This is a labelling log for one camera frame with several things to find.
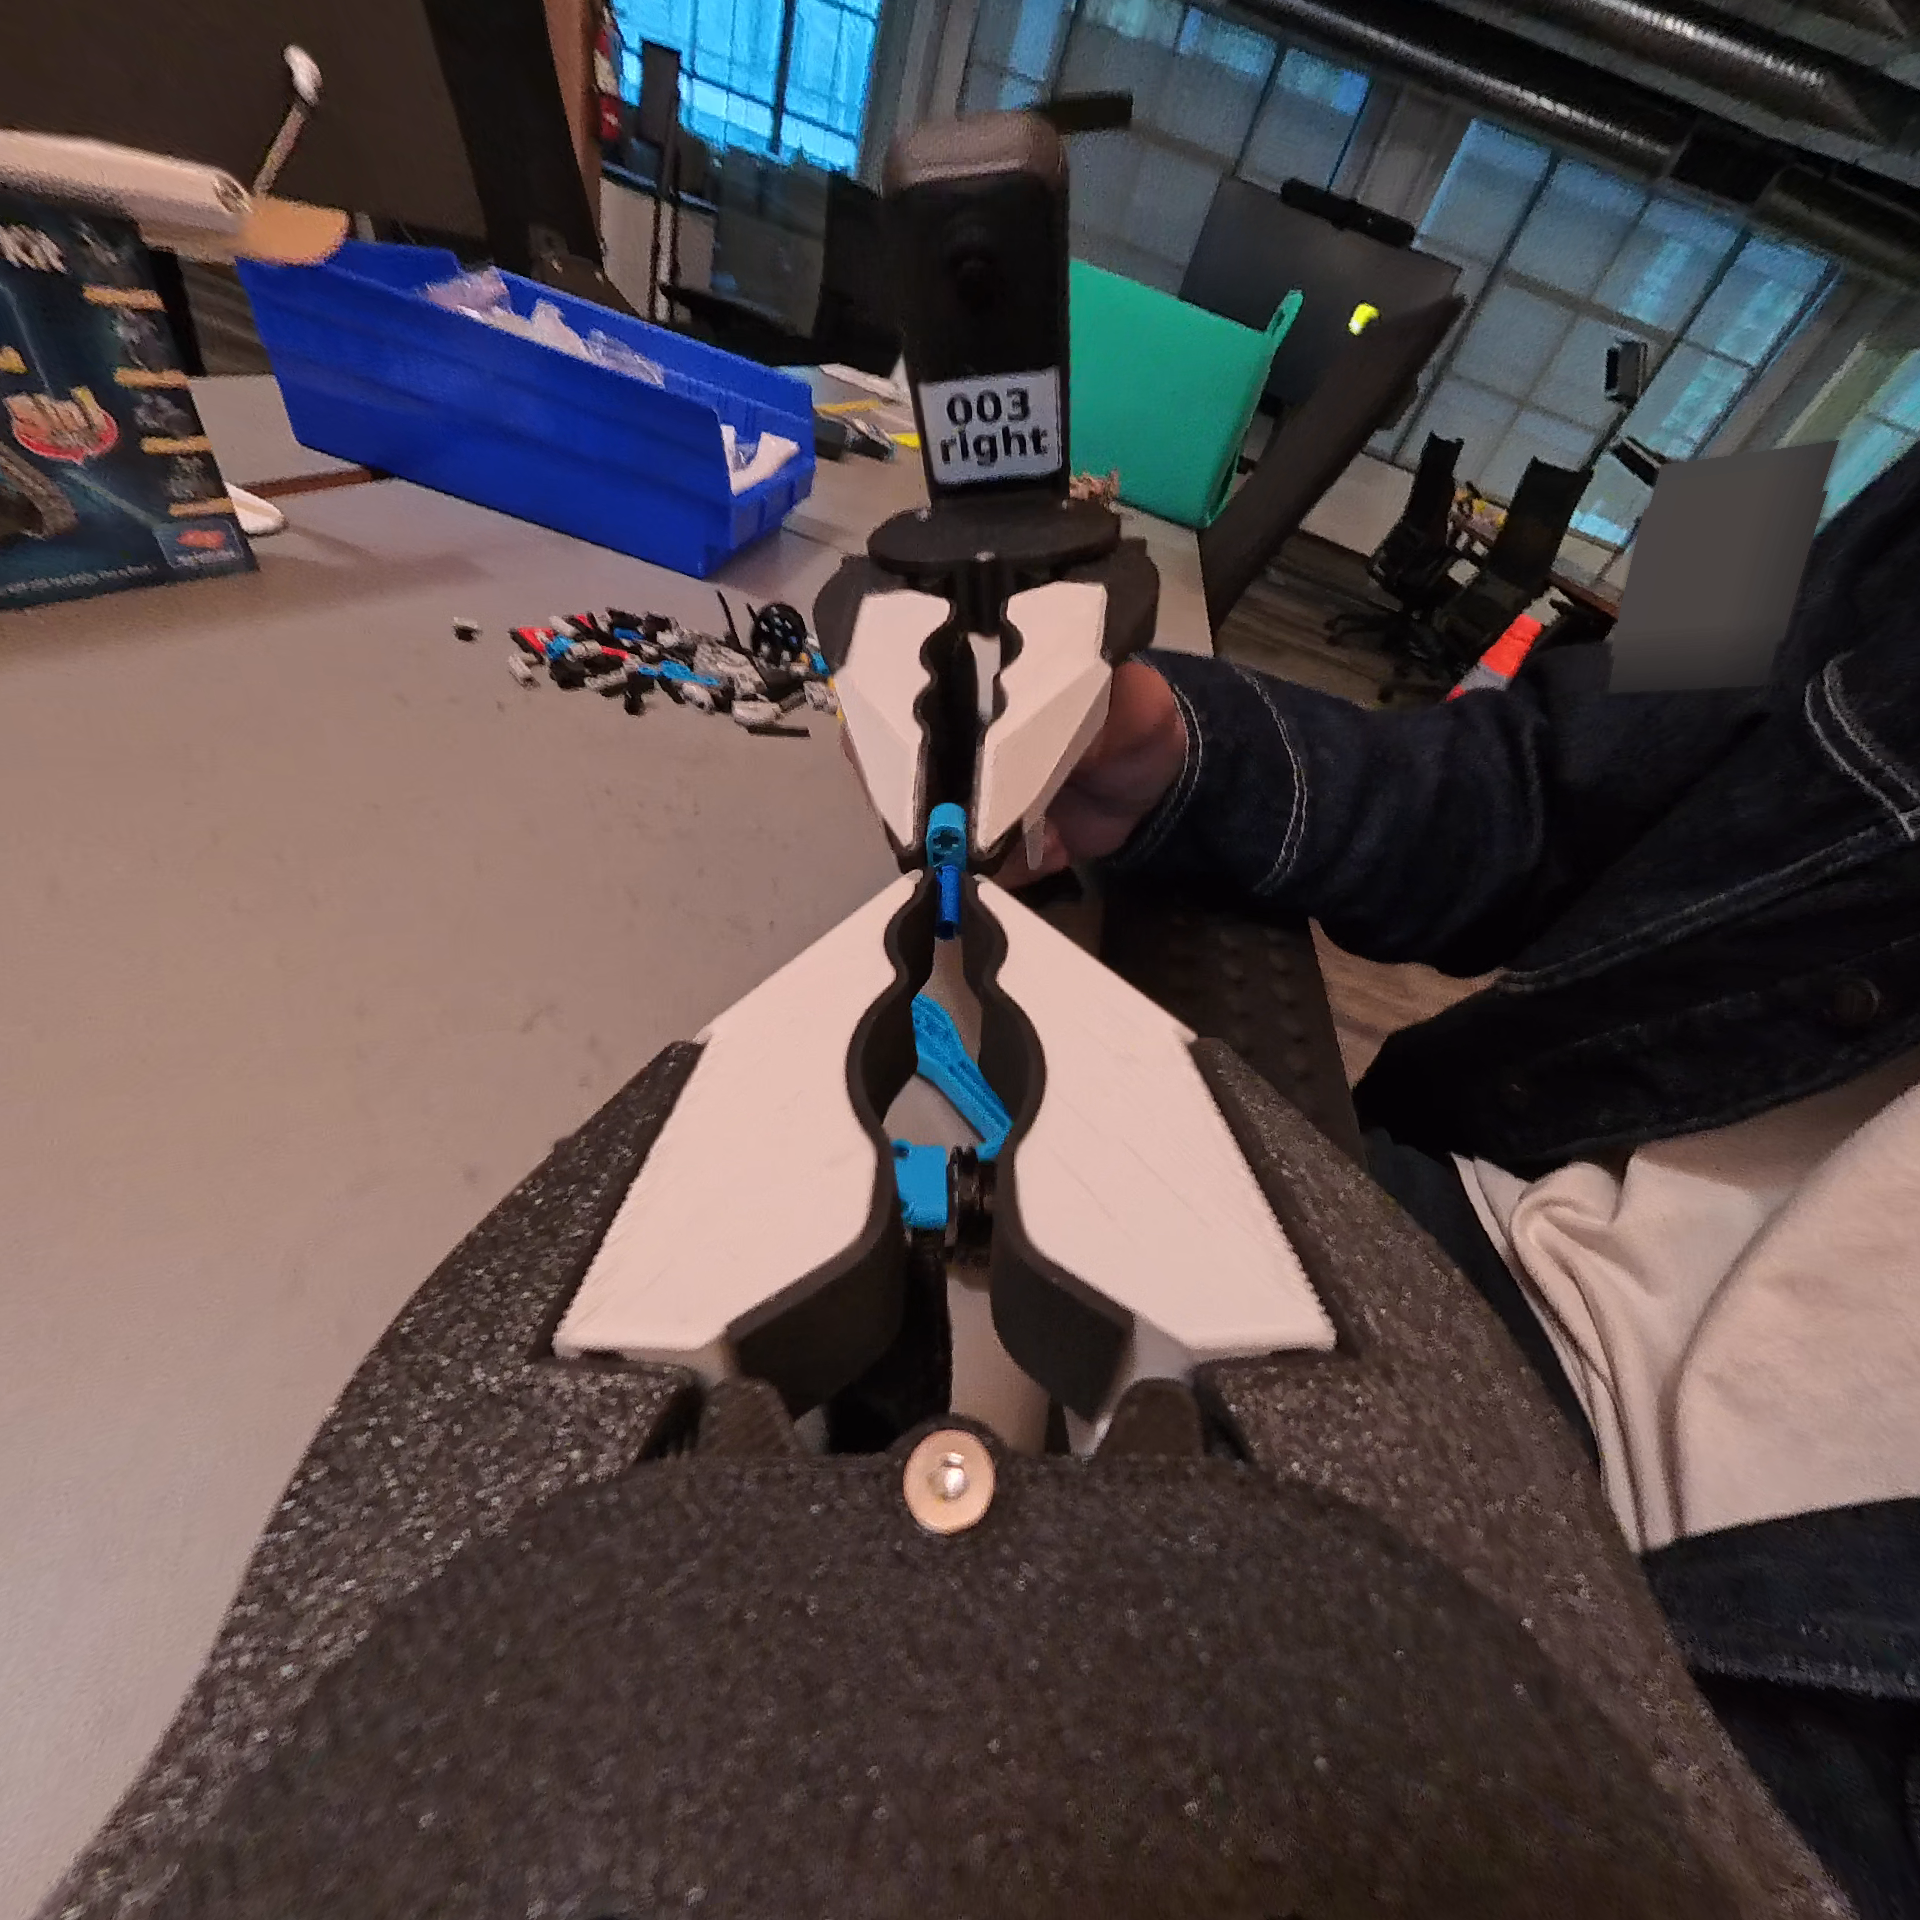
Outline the person's right forearm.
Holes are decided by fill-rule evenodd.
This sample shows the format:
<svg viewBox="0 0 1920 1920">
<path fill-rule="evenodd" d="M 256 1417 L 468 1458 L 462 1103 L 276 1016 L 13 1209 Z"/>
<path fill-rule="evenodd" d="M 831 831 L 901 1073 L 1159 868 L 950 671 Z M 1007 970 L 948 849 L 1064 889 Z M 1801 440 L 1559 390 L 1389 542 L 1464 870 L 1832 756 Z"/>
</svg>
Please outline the person's right forearm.
<svg viewBox="0 0 1920 1920">
<path fill-rule="evenodd" d="M 1514 967 L 1760 725 L 1756 689 L 1614 694 L 1543 673 L 1377 711 L 1237 662 L 1148 662 L 1184 753 L 1103 873 L 1456 976 Z"/>
</svg>

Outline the black monitor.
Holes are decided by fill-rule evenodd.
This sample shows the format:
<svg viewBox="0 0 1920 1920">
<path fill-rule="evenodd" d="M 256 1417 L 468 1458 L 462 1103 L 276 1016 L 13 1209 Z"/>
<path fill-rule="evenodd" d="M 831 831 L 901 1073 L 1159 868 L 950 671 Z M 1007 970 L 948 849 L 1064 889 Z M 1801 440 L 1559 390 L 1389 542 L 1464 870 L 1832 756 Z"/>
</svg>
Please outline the black monitor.
<svg viewBox="0 0 1920 1920">
<path fill-rule="evenodd" d="M 1260 397 L 1279 422 L 1374 320 L 1448 297 L 1463 269 L 1412 245 L 1412 228 L 1306 182 L 1279 191 L 1225 176 L 1185 263 L 1180 297 L 1263 329 L 1297 294 Z"/>
</svg>

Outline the blue plastic bin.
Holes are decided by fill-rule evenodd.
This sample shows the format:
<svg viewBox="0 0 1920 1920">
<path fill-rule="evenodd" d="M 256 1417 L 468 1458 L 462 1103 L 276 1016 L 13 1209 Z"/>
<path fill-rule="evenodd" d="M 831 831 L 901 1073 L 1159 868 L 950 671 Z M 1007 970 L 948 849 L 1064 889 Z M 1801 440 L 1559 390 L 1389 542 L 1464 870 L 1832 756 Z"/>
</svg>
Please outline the blue plastic bin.
<svg viewBox="0 0 1920 1920">
<path fill-rule="evenodd" d="M 799 376 L 506 273 L 521 314 L 551 297 L 578 330 L 604 329 L 721 392 L 718 406 L 676 397 L 423 300 L 458 272 L 450 250 L 370 241 L 312 268 L 238 264 L 298 442 L 695 578 L 808 498 Z M 734 493 L 725 417 L 799 454 Z"/>
</svg>

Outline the small robot kit box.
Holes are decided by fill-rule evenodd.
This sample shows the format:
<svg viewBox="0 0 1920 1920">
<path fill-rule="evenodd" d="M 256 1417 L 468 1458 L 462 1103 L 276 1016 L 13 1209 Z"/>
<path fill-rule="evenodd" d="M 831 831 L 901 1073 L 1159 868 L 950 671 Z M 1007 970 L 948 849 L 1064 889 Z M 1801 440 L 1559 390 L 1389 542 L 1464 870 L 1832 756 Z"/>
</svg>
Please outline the small robot kit box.
<svg viewBox="0 0 1920 1920">
<path fill-rule="evenodd" d="M 256 567 L 132 224 L 2 194 L 2 609 Z"/>
</svg>

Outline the white desk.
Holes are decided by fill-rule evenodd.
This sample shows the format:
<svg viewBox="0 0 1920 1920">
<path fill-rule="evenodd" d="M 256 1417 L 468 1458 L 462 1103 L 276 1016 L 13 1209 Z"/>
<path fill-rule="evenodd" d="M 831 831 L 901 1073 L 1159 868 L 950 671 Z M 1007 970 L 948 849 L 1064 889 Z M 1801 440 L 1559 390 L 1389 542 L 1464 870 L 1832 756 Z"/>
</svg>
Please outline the white desk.
<svg viewBox="0 0 1920 1920">
<path fill-rule="evenodd" d="M 896 876 L 831 725 L 511 678 L 514 624 L 710 585 L 393 479 L 288 516 L 5 613 L 5 1914 L 432 1265 Z"/>
</svg>

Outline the blue brick separator tool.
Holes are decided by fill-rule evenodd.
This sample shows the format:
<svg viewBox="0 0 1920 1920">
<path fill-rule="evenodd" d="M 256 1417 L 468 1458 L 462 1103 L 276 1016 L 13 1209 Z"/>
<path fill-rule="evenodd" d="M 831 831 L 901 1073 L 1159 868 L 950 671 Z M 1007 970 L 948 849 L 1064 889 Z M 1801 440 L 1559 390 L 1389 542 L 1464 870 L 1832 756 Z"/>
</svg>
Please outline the blue brick separator tool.
<svg viewBox="0 0 1920 1920">
<path fill-rule="evenodd" d="M 913 996 L 909 1013 L 919 1079 L 935 1085 L 957 1117 L 974 1132 L 976 1157 L 981 1161 L 996 1161 L 1013 1127 L 1013 1117 L 1000 1096 L 991 1089 L 953 1016 L 937 999 L 920 992 Z"/>
</svg>

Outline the cotton swab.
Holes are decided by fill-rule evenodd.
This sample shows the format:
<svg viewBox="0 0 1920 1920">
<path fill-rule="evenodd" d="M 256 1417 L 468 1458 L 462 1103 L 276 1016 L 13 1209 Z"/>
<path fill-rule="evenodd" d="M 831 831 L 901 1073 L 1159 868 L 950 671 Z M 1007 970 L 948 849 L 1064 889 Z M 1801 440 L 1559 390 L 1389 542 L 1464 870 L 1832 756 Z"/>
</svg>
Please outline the cotton swab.
<svg viewBox="0 0 1920 1920">
<path fill-rule="evenodd" d="M 281 61 L 289 88 L 288 105 L 268 151 L 260 158 L 260 164 L 256 167 L 248 190 L 254 198 L 270 196 L 288 160 L 295 156 L 301 132 L 312 121 L 321 103 L 325 80 L 320 61 L 298 44 L 285 44 L 281 47 Z"/>
</svg>

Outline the black board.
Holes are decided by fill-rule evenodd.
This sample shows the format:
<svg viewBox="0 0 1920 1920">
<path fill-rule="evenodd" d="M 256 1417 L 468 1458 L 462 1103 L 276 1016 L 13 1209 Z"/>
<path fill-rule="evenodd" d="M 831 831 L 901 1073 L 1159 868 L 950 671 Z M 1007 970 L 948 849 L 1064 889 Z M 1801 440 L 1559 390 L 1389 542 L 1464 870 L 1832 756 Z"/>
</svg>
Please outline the black board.
<svg viewBox="0 0 1920 1920">
<path fill-rule="evenodd" d="M 321 86 L 281 196 L 626 312 L 599 230 L 599 20 L 588 1 L 5 1 L 5 125 L 248 180 L 297 45 Z"/>
</svg>

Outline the teal plastic tote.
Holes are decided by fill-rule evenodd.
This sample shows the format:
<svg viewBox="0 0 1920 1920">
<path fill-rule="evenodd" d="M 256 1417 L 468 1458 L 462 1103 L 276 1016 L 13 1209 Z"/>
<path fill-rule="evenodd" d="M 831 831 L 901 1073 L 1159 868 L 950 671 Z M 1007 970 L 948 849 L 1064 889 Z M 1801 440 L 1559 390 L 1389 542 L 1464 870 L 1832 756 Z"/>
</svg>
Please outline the teal plastic tote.
<svg viewBox="0 0 1920 1920">
<path fill-rule="evenodd" d="M 1072 476 L 1114 472 L 1126 504 L 1204 530 L 1303 300 L 1286 290 L 1266 327 L 1246 327 L 1073 257 Z"/>
</svg>

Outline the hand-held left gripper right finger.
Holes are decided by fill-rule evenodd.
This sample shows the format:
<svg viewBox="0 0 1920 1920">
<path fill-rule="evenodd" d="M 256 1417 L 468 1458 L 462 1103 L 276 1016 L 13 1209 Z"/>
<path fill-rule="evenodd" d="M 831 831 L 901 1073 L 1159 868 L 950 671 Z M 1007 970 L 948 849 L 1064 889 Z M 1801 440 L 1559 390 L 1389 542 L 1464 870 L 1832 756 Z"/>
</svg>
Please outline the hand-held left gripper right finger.
<svg viewBox="0 0 1920 1920">
<path fill-rule="evenodd" d="M 972 886 L 972 990 L 1009 1114 L 991 1322 L 1064 1417 L 1108 1422 L 1136 1380 L 1217 1360 L 1330 1353 L 1193 1030 L 989 880 Z"/>
</svg>

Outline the person's right hand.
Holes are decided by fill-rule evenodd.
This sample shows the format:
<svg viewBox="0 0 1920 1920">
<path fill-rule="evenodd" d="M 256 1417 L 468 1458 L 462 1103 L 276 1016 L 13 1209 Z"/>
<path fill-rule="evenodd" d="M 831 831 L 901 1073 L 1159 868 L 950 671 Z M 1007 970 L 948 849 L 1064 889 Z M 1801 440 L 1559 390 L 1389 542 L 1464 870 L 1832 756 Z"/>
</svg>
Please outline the person's right hand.
<svg viewBox="0 0 1920 1920">
<path fill-rule="evenodd" d="M 1154 656 L 1112 669 L 1108 714 L 1052 797 L 1030 880 L 1114 855 L 1177 784 L 1188 748 L 1184 711 Z"/>
</svg>

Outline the clear plastic bags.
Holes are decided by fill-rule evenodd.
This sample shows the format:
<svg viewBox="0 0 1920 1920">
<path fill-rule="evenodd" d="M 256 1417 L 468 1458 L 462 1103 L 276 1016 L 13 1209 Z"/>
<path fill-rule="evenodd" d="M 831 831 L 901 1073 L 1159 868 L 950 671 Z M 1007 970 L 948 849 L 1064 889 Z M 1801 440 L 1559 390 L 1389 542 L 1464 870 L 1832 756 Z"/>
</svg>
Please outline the clear plastic bags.
<svg viewBox="0 0 1920 1920">
<path fill-rule="evenodd" d="M 672 392 L 685 400 L 708 402 L 718 406 L 721 392 L 685 372 L 665 370 L 655 358 L 637 351 L 612 333 L 591 327 L 578 330 L 551 297 L 538 297 L 528 314 L 511 305 L 506 273 L 498 268 L 480 272 L 462 272 L 450 279 L 428 282 L 423 300 L 439 309 L 454 310 L 468 320 L 506 330 L 514 337 L 542 345 L 552 351 L 564 351 L 573 358 L 591 364 L 600 370 L 634 380 L 661 392 Z M 799 442 L 773 430 L 735 428 L 732 421 L 719 422 L 725 442 L 729 487 L 740 493 L 799 454 Z"/>
</svg>

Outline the pile of small brick parts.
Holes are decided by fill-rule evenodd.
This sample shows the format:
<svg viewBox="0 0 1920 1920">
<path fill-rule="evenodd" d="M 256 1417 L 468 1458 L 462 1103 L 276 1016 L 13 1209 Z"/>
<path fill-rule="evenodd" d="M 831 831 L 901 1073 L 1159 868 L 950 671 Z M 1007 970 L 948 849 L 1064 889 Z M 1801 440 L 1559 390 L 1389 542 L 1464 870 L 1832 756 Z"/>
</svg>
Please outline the pile of small brick parts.
<svg viewBox="0 0 1920 1920">
<path fill-rule="evenodd" d="M 751 735 L 806 735 L 808 718 L 838 718 L 820 641 L 785 600 L 718 593 L 718 630 L 665 613 L 596 607 L 504 630 L 521 687 L 589 692 L 639 714 L 665 702 L 727 718 Z"/>
</svg>

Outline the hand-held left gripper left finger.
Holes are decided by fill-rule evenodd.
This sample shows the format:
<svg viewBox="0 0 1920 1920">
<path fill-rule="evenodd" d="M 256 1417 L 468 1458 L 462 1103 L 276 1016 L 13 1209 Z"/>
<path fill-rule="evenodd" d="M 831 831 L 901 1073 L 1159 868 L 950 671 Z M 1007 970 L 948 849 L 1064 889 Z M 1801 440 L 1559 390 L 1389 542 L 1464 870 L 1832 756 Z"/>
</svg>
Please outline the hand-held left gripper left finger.
<svg viewBox="0 0 1920 1920">
<path fill-rule="evenodd" d="M 924 880 L 708 1022 L 552 1335 L 567 1360 L 865 1373 L 905 1316 L 887 1112 L 916 1071 Z"/>
</svg>

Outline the white bar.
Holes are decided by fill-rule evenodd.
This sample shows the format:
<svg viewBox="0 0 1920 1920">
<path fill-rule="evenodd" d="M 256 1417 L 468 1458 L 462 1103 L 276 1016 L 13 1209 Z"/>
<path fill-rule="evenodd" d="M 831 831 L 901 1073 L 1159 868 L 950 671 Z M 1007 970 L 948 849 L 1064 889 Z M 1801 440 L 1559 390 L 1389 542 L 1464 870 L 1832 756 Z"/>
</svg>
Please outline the white bar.
<svg viewBox="0 0 1920 1920">
<path fill-rule="evenodd" d="M 238 250 L 250 217 L 248 191 L 221 167 L 79 135 L 2 130 L 2 188 L 130 222 L 152 245 L 185 237 L 217 255 Z"/>
</svg>

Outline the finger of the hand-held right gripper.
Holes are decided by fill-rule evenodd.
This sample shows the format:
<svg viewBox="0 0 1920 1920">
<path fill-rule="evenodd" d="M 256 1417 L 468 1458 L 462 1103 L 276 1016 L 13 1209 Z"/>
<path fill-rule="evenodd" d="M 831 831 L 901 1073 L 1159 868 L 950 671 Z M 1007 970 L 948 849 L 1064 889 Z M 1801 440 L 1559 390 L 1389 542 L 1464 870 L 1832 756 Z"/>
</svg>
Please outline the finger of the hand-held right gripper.
<svg viewBox="0 0 1920 1920">
<path fill-rule="evenodd" d="M 1106 615 L 1103 585 L 1039 585 L 1007 600 L 1014 650 L 1000 654 L 993 714 L 976 748 L 974 865 L 996 863 L 1045 817 L 1102 730 L 1112 692 Z"/>
<path fill-rule="evenodd" d="M 927 730 L 920 702 L 933 686 L 924 658 L 948 606 L 927 592 L 865 592 L 853 615 L 842 660 L 831 669 L 842 735 L 896 860 L 925 861 Z"/>
</svg>

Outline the black office chair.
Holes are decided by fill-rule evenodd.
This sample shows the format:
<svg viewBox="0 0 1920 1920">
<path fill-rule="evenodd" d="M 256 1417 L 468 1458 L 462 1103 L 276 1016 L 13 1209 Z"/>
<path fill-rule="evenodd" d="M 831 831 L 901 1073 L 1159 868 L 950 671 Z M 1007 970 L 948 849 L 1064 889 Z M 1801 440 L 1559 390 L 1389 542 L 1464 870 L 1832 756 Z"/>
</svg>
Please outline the black office chair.
<svg viewBox="0 0 1920 1920">
<path fill-rule="evenodd" d="M 1391 703 L 1418 686 L 1448 687 L 1469 664 L 1464 641 L 1444 630 L 1444 613 L 1460 593 L 1454 578 L 1460 548 L 1452 532 L 1460 450 L 1463 439 L 1428 433 L 1407 504 L 1366 561 L 1368 582 L 1391 606 L 1342 613 L 1325 625 L 1333 645 L 1376 640 L 1385 649 L 1377 703 Z"/>
<path fill-rule="evenodd" d="M 1527 463 L 1484 561 L 1433 621 L 1436 637 L 1447 645 L 1460 671 L 1474 668 L 1512 620 L 1543 597 L 1590 479 L 1592 463 Z"/>
</svg>

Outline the orange striped cone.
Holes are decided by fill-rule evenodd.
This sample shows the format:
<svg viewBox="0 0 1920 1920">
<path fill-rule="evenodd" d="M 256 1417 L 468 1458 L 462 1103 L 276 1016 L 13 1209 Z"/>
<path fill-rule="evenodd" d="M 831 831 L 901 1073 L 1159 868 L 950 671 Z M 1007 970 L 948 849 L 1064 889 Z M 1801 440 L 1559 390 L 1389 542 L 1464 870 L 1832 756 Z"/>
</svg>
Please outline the orange striped cone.
<svg viewBox="0 0 1920 1920">
<path fill-rule="evenodd" d="M 1514 615 L 1447 689 L 1452 703 L 1477 689 L 1505 689 L 1533 650 L 1545 624 L 1536 615 Z"/>
</svg>

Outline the person's denim jacket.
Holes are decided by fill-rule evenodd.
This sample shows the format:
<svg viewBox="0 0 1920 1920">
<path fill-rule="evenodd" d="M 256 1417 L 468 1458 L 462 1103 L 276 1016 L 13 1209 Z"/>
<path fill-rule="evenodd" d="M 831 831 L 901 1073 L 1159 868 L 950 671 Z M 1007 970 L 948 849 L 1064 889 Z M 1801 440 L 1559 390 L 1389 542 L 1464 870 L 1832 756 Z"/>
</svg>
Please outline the person's denim jacket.
<svg viewBox="0 0 1920 1920">
<path fill-rule="evenodd" d="M 1760 725 L 1532 954 L 1385 1042 L 1362 1122 L 1460 1188 L 1477 1279 L 1594 1468 L 1454 1158 L 1540 1180 L 1916 1052 L 1916 450 L 1817 537 Z M 1685 1666 L 1860 1914 L 1916 1914 L 1916 1496 L 1639 1552 Z"/>
</svg>

